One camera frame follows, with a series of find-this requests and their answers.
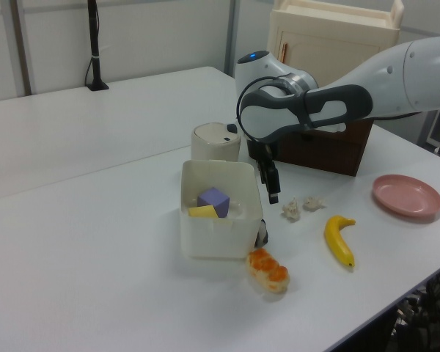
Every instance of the white cup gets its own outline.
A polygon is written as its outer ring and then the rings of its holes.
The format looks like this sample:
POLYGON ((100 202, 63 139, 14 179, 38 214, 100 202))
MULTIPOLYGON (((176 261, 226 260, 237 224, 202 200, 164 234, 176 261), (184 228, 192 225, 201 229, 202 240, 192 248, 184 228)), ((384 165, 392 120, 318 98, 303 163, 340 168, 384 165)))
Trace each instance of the white cup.
POLYGON ((241 136, 219 122, 197 126, 191 135, 192 160, 238 161, 241 136))

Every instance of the black pole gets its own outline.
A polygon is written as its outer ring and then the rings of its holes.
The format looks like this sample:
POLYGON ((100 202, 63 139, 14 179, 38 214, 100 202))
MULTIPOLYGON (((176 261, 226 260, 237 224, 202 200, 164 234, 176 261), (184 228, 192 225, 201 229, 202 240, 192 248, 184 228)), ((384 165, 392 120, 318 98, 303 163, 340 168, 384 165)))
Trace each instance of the black pole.
POLYGON ((97 11, 96 0, 88 0, 89 39, 91 41, 93 83, 88 84, 87 87, 93 92, 97 90, 109 89, 108 85, 101 80, 97 11))

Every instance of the white wall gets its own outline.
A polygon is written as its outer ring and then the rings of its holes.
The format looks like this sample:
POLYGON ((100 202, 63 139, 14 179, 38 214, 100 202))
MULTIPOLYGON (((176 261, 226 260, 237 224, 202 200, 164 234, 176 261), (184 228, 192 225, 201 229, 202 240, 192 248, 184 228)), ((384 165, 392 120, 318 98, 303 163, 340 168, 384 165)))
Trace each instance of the white wall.
MULTIPOLYGON (((223 71, 230 2, 98 0, 103 80, 202 66, 223 71)), ((87 0, 21 4, 33 93, 81 87, 91 57, 87 0)))
MULTIPOLYGON (((393 0, 321 0, 335 4, 390 11, 393 0)), ((405 5, 399 43, 440 35, 440 0, 403 0, 405 5)), ((267 46, 269 15, 274 0, 236 0, 234 48, 230 56, 230 74, 234 63, 252 51, 267 46)), ((378 121, 376 125, 410 142, 417 143, 425 121, 425 114, 404 120, 378 121)))
POLYGON ((2 1, 0 2, 0 100, 23 95, 21 70, 10 21, 10 7, 2 1))

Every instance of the orange food toy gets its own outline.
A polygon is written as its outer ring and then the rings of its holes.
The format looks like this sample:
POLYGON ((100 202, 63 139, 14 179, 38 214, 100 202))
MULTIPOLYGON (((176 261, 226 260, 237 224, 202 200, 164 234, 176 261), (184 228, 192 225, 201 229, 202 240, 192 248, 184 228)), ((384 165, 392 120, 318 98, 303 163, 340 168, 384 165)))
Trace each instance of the orange food toy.
POLYGON ((287 289, 290 282, 287 268, 280 266, 264 248, 249 253, 246 266, 249 273, 266 290, 281 293, 287 289))

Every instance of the cable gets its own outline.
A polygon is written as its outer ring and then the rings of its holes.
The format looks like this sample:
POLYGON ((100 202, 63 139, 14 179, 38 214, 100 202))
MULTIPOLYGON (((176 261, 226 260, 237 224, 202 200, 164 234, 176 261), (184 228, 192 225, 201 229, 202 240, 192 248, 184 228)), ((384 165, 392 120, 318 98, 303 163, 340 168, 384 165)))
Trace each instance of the cable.
POLYGON ((261 81, 265 81, 266 79, 276 79, 277 77, 274 76, 264 76, 264 77, 260 77, 260 78, 256 78, 255 80, 253 80, 253 82, 250 82, 241 92, 239 98, 238 98, 238 102, 236 103, 236 119, 238 120, 238 123, 241 126, 241 129, 243 130, 244 134, 246 134, 252 141, 257 142, 256 139, 254 139, 253 136, 251 136, 249 133, 247 133, 244 128, 243 128, 243 124, 241 123, 241 113, 240 113, 240 104, 241 104, 241 100, 243 99, 244 93, 246 93, 246 91, 253 85, 256 84, 257 82, 261 82, 261 81))
MULTIPOLYGON (((95 7, 96 7, 96 38, 98 38, 100 35, 100 14, 98 12, 98 4, 95 3, 95 7)), ((84 87, 87 85, 88 72, 92 63, 93 63, 93 58, 91 58, 88 63, 87 72, 85 73, 85 82, 83 83, 84 87)))
POLYGON ((373 120, 373 121, 398 120, 398 119, 404 119, 406 117, 414 116, 414 115, 417 115, 420 113, 421 113, 421 111, 420 112, 411 112, 409 114, 397 115, 397 116, 393 116, 393 117, 372 117, 371 120, 373 120))

